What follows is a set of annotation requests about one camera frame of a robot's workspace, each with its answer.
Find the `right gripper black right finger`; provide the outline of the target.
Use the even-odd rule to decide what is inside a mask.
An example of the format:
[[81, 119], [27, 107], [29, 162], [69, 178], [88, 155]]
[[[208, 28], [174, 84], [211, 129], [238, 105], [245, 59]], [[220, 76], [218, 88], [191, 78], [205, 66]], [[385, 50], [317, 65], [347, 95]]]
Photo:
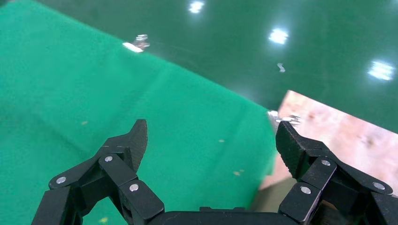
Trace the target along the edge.
[[307, 225], [325, 201], [356, 225], [397, 224], [398, 200], [392, 188], [342, 162], [323, 142], [303, 137], [281, 121], [276, 148], [296, 180], [279, 213]]

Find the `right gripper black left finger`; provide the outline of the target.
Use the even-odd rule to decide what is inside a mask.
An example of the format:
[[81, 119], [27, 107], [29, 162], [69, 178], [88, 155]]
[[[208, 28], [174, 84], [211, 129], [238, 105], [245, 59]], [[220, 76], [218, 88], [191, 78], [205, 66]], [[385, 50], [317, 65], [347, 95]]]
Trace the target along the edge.
[[164, 213], [164, 203], [137, 175], [147, 141], [147, 122], [137, 120], [93, 157], [54, 176], [32, 223], [80, 225], [97, 202], [109, 198], [127, 224], [149, 224]]

